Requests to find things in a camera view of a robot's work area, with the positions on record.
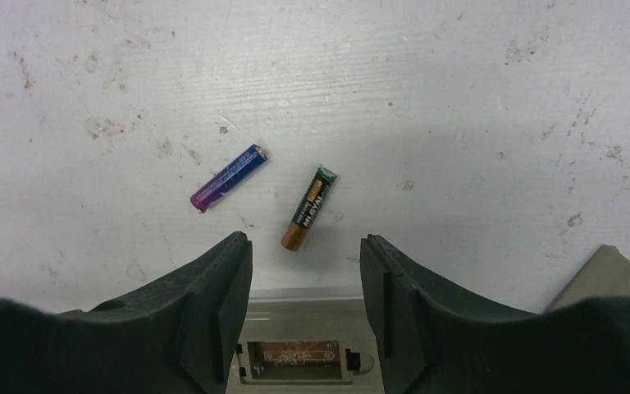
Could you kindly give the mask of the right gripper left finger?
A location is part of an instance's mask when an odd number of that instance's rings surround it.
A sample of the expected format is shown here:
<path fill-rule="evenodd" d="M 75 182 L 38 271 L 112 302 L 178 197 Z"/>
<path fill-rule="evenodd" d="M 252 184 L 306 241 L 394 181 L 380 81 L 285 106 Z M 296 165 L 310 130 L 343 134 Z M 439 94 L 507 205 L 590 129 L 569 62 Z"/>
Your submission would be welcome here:
<path fill-rule="evenodd" d="M 223 393 L 246 317 L 253 247 L 236 231 L 89 311 L 0 299 L 0 393 Z"/>

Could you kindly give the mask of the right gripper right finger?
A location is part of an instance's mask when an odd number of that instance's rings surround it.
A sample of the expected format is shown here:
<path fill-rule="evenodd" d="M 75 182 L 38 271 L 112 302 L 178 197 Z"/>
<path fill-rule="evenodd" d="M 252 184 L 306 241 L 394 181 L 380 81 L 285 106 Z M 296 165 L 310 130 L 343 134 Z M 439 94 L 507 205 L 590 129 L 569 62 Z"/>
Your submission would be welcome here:
<path fill-rule="evenodd" d="M 379 235 L 361 241 L 360 275 L 387 393 L 630 393 L 630 297 L 533 314 Z"/>

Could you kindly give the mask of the white grey remote control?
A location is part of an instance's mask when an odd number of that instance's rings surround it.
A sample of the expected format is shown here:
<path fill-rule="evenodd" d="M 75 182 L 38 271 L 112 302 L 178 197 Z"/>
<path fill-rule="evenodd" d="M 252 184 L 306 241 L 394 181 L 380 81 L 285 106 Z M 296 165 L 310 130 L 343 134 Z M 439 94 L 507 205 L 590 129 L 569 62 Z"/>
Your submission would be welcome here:
<path fill-rule="evenodd" d="M 252 303 L 231 362 L 229 393 L 382 393 L 362 300 Z"/>

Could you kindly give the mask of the green copper AAA battery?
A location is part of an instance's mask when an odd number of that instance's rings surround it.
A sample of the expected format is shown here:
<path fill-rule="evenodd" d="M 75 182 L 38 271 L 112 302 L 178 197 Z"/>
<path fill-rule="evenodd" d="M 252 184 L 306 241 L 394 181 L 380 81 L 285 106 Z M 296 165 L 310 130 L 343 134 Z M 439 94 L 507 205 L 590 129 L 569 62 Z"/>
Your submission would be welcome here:
<path fill-rule="evenodd" d="M 300 249 L 337 178 L 338 176 L 326 167 L 320 166 L 317 169 L 282 237 L 281 245 L 285 249 L 290 251 Z"/>

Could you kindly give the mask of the grey battery cover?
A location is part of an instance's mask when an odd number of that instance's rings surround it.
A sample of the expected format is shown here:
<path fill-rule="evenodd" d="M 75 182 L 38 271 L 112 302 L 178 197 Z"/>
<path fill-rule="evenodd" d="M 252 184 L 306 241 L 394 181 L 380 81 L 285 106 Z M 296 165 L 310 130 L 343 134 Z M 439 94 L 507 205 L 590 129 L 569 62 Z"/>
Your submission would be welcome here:
<path fill-rule="evenodd" d="M 592 297 L 630 296 L 630 259 L 617 247 L 601 245 L 546 306 L 544 313 Z"/>

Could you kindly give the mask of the blue purple AAA battery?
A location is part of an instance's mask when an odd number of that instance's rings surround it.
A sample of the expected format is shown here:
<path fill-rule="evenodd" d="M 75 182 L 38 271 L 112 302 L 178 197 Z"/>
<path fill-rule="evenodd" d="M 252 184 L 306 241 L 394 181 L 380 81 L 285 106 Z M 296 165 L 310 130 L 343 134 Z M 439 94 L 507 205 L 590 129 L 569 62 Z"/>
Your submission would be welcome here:
<path fill-rule="evenodd" d="M 227 164 L 210 181 L 189 198 L 201 213 L 206 213 L 216 202 L 259 169 L 269 159 L 262 147 L 252 144 L 232 162 Z"/>

